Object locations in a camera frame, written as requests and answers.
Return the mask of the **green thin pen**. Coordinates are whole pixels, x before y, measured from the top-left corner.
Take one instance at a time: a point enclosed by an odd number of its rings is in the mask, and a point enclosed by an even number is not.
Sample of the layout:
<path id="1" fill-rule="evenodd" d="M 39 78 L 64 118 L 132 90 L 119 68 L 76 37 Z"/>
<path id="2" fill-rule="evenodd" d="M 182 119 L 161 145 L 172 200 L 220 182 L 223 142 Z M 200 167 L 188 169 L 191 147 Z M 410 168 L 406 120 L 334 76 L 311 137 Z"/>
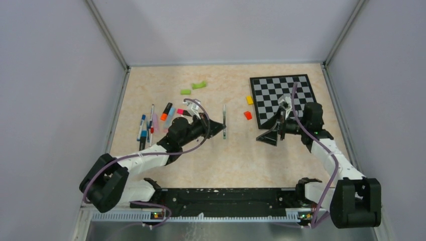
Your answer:
<path id="1" fill-rule="evenodd" d="M 223 129 L 223 139 L 226 140 L 227 139 L 227 126 L 226 126 L 226 105 L 223 105 L 223 125 L 224 125 L 224 129 Z"/>

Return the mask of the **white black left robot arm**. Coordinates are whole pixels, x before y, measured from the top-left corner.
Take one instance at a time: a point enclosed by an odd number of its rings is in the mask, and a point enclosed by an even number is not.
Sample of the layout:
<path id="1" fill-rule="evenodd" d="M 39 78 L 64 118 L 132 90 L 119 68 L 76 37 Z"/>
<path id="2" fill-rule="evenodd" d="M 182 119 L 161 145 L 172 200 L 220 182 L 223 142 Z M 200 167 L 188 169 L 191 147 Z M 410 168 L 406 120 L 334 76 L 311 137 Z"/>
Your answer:
<path id="1" fill-rule="evenodd" d="M 161 194 L 156 182 L 147 178 L 132 185 L 128 180 L 173 163 L 185 153 L 185 145 L 200 137 L 206 141 L 225 128 L 225 124 L 208 119 L 205 114 L 194 117 L 191 123 L 178 117 L 167 134 L 151 147 L 122 157 L 113 157 L 109 153 L 101 155 L 80 183 L 83 201 L 101 213 L 133 201 L 142 201 L 151 208 L 158 206 Z"/>

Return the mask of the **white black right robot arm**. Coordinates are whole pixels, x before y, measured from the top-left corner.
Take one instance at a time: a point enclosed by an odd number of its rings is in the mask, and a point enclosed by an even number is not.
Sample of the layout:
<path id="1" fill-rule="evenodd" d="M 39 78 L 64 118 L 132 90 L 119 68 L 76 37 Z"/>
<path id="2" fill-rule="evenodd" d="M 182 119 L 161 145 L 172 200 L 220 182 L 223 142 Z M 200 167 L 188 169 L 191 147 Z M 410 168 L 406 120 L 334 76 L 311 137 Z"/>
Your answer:
<path id="1" fill-rule="evenodd" d="M 286 134 L 299 135 L 308 151 L 321 163 L 330 179 L 326 183 L 302 178 L 296 186 L 295 202 L 301 207 L 315 204 L 302 216 L 309 228 L 330 217 L 337 228 L 378 227 L 381 224 L 381 184 L 356 169 L 338 148 L 334 137 L 323 128 L 323 108 L 315 102 L 304 106 L 302 118 L 291 99 L 279 101 L 278 111 L 266 122 L 267 132 L 257 141 L 276 146 Z"/>

